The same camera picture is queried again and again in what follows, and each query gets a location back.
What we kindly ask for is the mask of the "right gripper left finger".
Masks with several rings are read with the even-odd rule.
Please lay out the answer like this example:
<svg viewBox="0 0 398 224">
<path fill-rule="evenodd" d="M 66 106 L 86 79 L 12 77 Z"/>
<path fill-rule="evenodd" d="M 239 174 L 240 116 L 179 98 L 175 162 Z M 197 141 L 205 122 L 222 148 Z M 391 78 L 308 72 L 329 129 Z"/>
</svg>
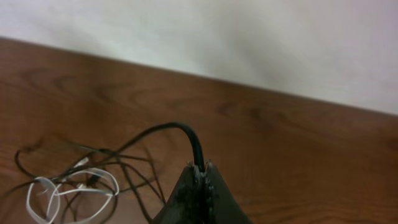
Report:
<svg viewBox="0 0 398 224">
<path fill-rule="evenodd" d="M 152 219 L 151 224 L 201 223 L 199 186 L 195 178 L 197 167 L 189 163 L 184 167 L 168 201 Z"/>
</svg>

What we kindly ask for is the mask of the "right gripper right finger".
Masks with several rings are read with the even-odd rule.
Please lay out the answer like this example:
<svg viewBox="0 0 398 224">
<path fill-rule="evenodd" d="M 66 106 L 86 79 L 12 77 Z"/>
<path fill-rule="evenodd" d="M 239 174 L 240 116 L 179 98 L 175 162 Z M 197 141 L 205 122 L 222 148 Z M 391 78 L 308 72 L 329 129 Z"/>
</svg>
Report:
<svg viewBox="0 0 398 224">
<path fill-rule="evenodd" d="M 253 224 L 229 190 L 219 169 L 208 161 L 205 172 L 205 202 L 209 224 Z"/>
</svg>

